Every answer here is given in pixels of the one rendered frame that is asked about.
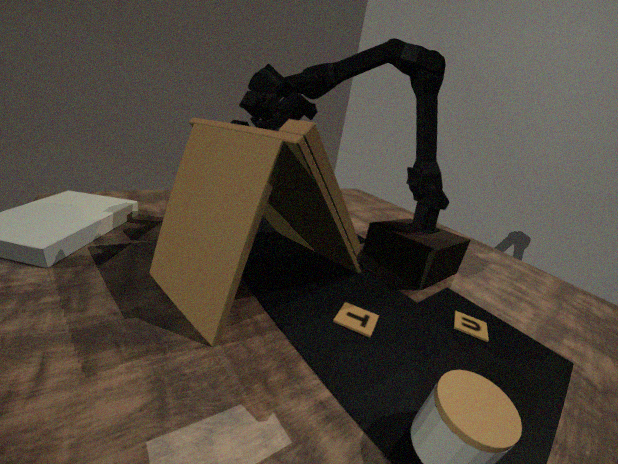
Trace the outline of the grey cylindrical container with tan lid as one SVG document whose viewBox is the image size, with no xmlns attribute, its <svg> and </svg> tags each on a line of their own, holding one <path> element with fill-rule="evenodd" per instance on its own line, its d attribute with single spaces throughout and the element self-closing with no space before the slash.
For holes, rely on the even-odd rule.
<svg viewBox="0 0 618 464">
<path fill-rule="evenodd" d="M 423 464 L 495 464 L 520 439 L 519 416 L 492 381 L 451 370 L 413 419 L 412 445 Z"/>
</svg>

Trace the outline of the tan a-frame board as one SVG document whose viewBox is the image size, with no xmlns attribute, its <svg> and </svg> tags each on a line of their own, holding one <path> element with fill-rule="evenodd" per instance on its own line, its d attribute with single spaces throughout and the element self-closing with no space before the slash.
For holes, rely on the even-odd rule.
<svg viewBox="0 0 618 464">
<path fill-rule="evenodd" d="M 359 273 L 362 250 L 313 122 L 279 129 L 192 118 L 149 274 L 213 347 L 262 215 L 285 237 Z"/>
</svg>

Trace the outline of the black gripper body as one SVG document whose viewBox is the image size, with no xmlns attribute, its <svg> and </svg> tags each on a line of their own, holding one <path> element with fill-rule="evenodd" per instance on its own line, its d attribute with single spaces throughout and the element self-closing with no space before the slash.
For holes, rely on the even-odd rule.
<svg viewBox="0 0 618 464">
<path fill-rule="evenodd" d="M 284 107 L 283 105 L 282 106 L 279 105 L 279 107 L 282 107 L 281 113 L 279 115 L 278 120 L 271 127 L 269 126 L 268 123 L 265 122 L 267 119 L 262 119 L 262 120 L 256 119 L 253 122 L 254 126 L 258 128 L 268 129 L 271 131 L 279 131 L 279 129 L 285 124 L 287 120 L 295 119 L 292 112 L 290 112 L 286 107 Z M 230 123 L 236 124 L 236 125 L 240 124 L 240 125 L 250 126 L 247 121 L 242 122 L 238 120 L 232 120 Z"/>
</svg>

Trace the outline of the tan letter tile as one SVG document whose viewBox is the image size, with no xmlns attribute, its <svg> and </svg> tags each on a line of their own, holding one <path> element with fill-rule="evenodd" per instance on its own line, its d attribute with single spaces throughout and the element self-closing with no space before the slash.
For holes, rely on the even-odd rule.
<svg viewBox="0 0 618 464">
<path fill-rule="evenodd" d="M 474 338 L 481 339 L 488 342 L 487 324 L 484 321 L 475 319 L 474 317 L 467 316 L 464 313 L 455 311 L 454 314 L 454 329 L 459 330 L 462 333 L 473 336 Z"/>
<path fill-rule="evenodd" d="M 333 323 L 342 325 L 351 331 L 371 337 L 378 319 L 377 314 L 368 312 L 353 304 L 344 303 L 333 319 Z"/>
</svg>

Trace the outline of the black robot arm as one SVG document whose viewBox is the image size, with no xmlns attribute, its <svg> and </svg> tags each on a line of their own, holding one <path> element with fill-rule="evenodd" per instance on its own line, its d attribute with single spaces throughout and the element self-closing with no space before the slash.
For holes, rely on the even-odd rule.
<svg viewBox="0 0 618 464">
<path fill-rule="evenodd" d="M 252 123 L 267 119 L 270 127 L 279 118 L 279 105 L 292 112 L 296 120 L 304 115 L 312 120 L 318 112 L 316 104 L 305 97 L 320 98 L 344 80 L 387 63 L 410 77 L 417 101 L 416 162 L 413 168 L 407 168 L 406 184 L 418 202 L 413 223 L 406 226 L 427 234 L 436 233 L 440 231 L 436 228 L 440 209 L 445 210 L 449 204 L 436 158 L 437 97 L 446 67 L 445 58 L 438 51 L 392 38 L 339 62 L 317 64 L 285 78 L 267 64 L 250 80 L 251 91 L 246 92 L 239 106 L 253 116 Z"/>
</svg>

